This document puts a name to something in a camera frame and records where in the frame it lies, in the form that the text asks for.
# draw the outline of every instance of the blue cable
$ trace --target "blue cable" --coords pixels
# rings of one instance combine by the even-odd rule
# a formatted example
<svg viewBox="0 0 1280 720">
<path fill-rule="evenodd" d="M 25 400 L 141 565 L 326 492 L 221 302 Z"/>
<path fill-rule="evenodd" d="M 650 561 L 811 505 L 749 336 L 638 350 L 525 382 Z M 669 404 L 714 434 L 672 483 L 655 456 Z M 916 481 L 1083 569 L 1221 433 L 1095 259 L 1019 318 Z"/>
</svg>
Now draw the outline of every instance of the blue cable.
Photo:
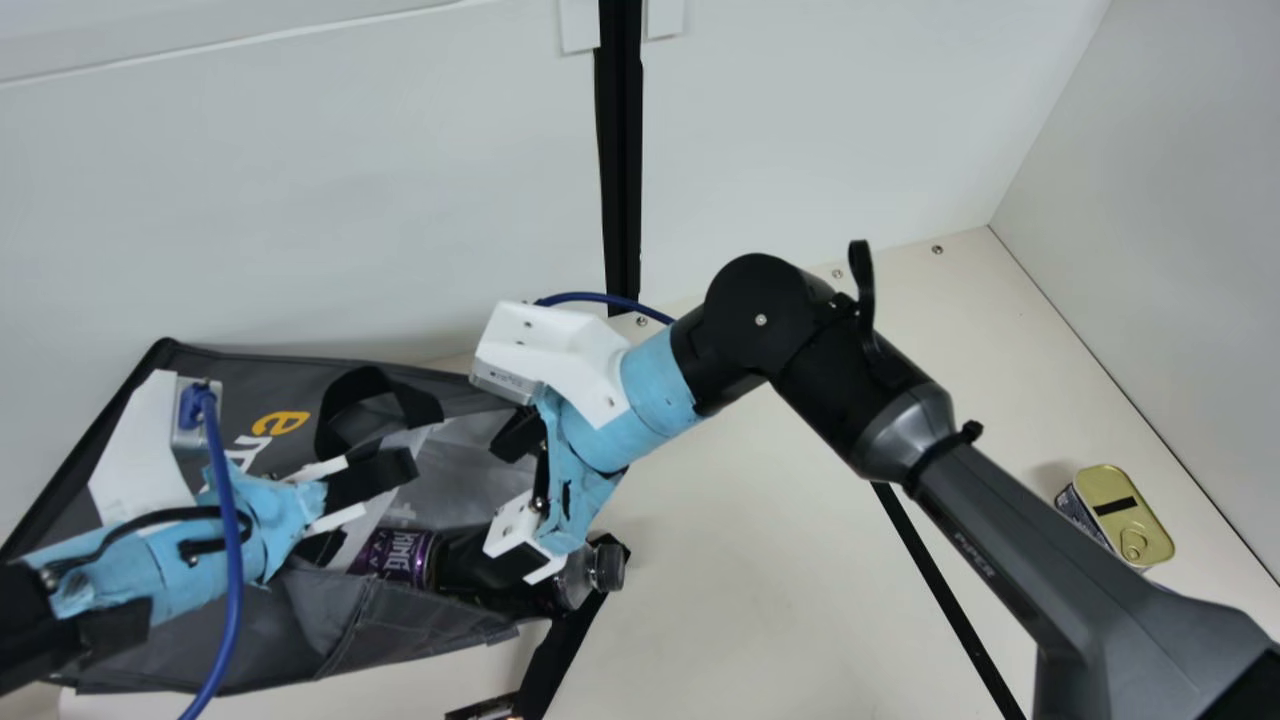
<svg viewBox="0 0 1280 720">
<path fill-rule="evenodd" d="M 659 313 L 648 305 L 641 305 L 630 297 L 622 297 L 618 295 L 609 295 L 607 292 L 562 292 L 559 295 L 549 295 L 541 300 L 534 302 L 534 305 L 540 305 L 543 307 L 550 307 L 552 305 L 562 305 L 564 302 L 603 302 L 605 305 L 613 305 L 616 307 L 626 307 L 632 313 L 640 313 L 641 315 L 648 315 L 654 320 L 664 325 L 669 325 L 676 322 L 675 318 L 667 315 L 666 313 Z"/>
<path fill-rule="evenodd" d="M 209 388 L 197 391 L 200 413 L 205 420 L 205 437 L 209 441 L 209 460 L 214 470 L 214 488 L 218 491 L 218 507 L 223 518 L 223 534 L 227 537 L 227 621 L 223 625 L 223 642 L 218 646 L 214 667 L 205 678 L 205 684 L 187 706 L 180 720 L 196 720 L 218 693 L 227 676 L 236 652 L 236 639 L 239 637 L 241 607 L 244 603 L 244 560 L 241 555 L 239 520 L 236 516 L 236 491 L 232 488 L 230 471 L 227 468 L 227 454 L 223 451 L 223 436 L 218 429 L 218 397 Z"/>
</svg>

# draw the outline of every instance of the plastic water bottle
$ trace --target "plastic water bottle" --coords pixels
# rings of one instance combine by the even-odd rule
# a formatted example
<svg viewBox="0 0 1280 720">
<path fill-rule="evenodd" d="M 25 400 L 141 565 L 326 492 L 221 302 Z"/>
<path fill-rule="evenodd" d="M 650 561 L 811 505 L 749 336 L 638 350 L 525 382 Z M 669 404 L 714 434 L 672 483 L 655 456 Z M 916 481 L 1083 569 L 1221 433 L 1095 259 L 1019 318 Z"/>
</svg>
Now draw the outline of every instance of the plastic water bottle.
<svg viewBox="0 0 1280 720">
<path fill-rule="evenodd" d="M 591 591 L 621 591 L 626 574 L 627 560 L 621 546 L 584 544 L 564 560 L 564 568 L 559 573 L 544 582 L 550 584 L 556 605 L 561 610 L 573 611 L 586 602 Z"/>
<path fill-rule="evenodd" d="M 626 556 L 617 544 L 584 544 L 564 568 L 529 585 L 484 553 L 489 525 L 434 533 L 375 530 L 347 571 L 378 575 L 517 618 L 572 612 L 593 591 L 617 592 L 626 580 Z"/>
</svg>

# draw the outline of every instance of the silver connector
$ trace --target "silver connector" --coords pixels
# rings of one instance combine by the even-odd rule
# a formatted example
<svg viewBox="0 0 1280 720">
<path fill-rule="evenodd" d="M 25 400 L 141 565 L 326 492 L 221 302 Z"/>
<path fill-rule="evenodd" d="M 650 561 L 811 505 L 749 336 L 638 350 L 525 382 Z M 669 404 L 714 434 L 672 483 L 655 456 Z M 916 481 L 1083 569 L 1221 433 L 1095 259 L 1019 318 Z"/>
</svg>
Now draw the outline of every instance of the silver connector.
<svg viewBox="0 0 1280 720">
<path fill-rule="evenodd" d="M 218 398 L 218 414 L 221 416 L 223 383 L 207 378 L 186 378 L 179 375 L 178 389 L 173 393 L 173 433 L 169 437 L 169 445 L 174 452 L 205 452 L 209 450 L 209 438 L 205 437 L 204 423 L 196 423 L 196 427 L 191 429 L 183 429 L 178 423 L 178 418 L 182 414 L 182 393 L 188 387 L 196 384 L 209 386 L 209 389 L 214 392 L 214 397 Z"/>
</svg>

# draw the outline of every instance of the black pole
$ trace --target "black pole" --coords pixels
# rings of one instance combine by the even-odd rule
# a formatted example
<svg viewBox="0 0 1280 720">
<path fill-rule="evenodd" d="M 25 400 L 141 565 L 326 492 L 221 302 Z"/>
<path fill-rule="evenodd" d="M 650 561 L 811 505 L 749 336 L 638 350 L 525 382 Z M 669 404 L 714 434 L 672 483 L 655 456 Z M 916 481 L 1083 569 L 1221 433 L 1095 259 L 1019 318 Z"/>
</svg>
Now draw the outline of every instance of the black pole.
<svg viewBox="0 0 1280 720">
<path fill-rule="evenodd" d="M 641 0 L 600 0 L 600 47 L 595 50 L 604 283 L 608 292 L 631 300 L 640 299 L 641 8 Z M 611 307 L 609 315 L 623 311 Z"/>
</svg>

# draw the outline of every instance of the black cable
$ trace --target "black cable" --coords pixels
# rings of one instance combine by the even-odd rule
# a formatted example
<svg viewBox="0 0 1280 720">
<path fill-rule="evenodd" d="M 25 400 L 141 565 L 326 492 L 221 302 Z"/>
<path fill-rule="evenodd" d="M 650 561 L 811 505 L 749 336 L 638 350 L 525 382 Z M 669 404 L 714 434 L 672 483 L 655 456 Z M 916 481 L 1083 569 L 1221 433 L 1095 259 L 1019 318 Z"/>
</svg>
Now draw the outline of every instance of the black cable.
<svg viewBox="0 0 1280 720">
<path fill-rule="evenodd" d="M 243 511 L 237 511 L 236 515 L 239 521 L 244 525 L 241 530 L 241 542 L 247 541 L 253 536 L 253 521 Z M 166 510 L 156 510 L 154 512 L 147 512 L 146 515 L 138 515 L 137 518 L 123 523 L 114 528 L 111 532 L 102 537 L 102 542 L 97 546 L 97 550 L 90 552 L 88 555 L 79 555 L 77 557 L 63 557 L 60 560 L 54 560 L 49 562 L 41 570 L 47 570 L 54 575 L 65 575 L 67 573 L 95 562 L 97 559 L 102 557 L 109 547 L 120 541 L 120 538 L 136 533 L 143 528 L 150 528 L 152 525 L 163 525 L 165 523 L 186 523 L 189 520 L 218 520 L 220 518 L 220 511 L 216 506 L 197 506 L 197 507 L 169 507 Z M 183 557 L 191 557 L 196 555 L 207 555 L 210 552 L 220 552 L 227 547 L 225 541 L 210 539 L 210 541 L 183 541 L 178 543 L 178 551 Z"/>
<path fill-rule="evenodd" d="M 933 561 L 933 556 L 924 547 L 920 534 L 915 532 L 915 525 L 908 518 L 906 510 L 902 509 L 902 502 L 893 493 L 893 488 L 888 483 L 872 483 L 872 487 L 876 489 L 876 497 L 884 506 L 884 514 L 893 523 L 893 529 L 902 538 L 906 552 L 911 555 L 916 569 L 920 570 L 924 584 L 933 592 L 933 598 L 938 602 L 938 607 L 942 609 L 942 614 L 951 623 L 951 629 L 955 630 L 956 638 L 959 638 L 960 644 L 969 656 L 969 661 L 973 662 L 973 669 L 978 671 L 978 676 L 987 685 L 991 700 L 996 701 L 996 707 L 1000 708 L 1005 720 L 1027 720 L 1021 706 L 1014 698 L 1014 693 L 1005 684 L 1005 678 L 1001 676 L 1000 670 L 996 669 L 996 664 L 987 655 L 987 648 L 983 647 L 978 632 L 969 623 L 969 616 L 960 607 L 960 601 L 956 600 L 955 593 L 951 592 L 951 587 L 947 585 L 946 578 L 942 577 L 942 571 L 938 570 L 937 564 Z"/>
</svg>

